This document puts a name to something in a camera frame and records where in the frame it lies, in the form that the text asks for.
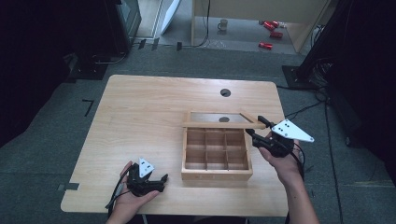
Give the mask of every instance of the person's right hand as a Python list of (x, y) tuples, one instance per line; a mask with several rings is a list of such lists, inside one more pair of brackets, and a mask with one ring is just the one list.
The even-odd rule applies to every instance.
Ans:
[[(268, 133), (266, 137), (271, 137), (272, 133)], [(298, 140), (294, 140), (296, 145), (299, 144)], [(297, 161), (289, 154), (284, 158), (277, 158), (271, 155), (265, 147), (259, 148), (260, 153), (274, 168), (276, 169), (277, 176), (283, 185), (289, 185), (295, 181), (303, 181), (298, 170)], [(299, 149), (296, 147), (293, 152), (299, 158)]]

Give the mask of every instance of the black stand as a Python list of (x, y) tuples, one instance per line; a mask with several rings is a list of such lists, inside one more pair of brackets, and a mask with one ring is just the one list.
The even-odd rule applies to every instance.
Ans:
[(83, 63), (78, 60), (66, 82), (76, 82), (76, 79), (102, 80), (107, 66), (106, 63)]
[(288, 82), (288, 86), (293, 90), (316, 90), (318, 87), (310, 83), (307, 79), (297, 78), (299, 66), (282, 65), (283, 75)]

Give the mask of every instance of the wooden box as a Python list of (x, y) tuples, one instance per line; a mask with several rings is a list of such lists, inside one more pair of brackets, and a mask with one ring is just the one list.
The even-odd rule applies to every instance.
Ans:
[(183, 123), (183, 180), (249, 180), (251, 138), (265, 128), (247, 114), (190, 112)]

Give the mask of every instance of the wooden compartment box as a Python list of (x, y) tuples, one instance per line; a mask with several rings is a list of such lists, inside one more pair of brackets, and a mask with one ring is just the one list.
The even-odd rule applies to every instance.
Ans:
[(244, 129), (185, 128), (183, 180), (248, 180), (253, 175)]

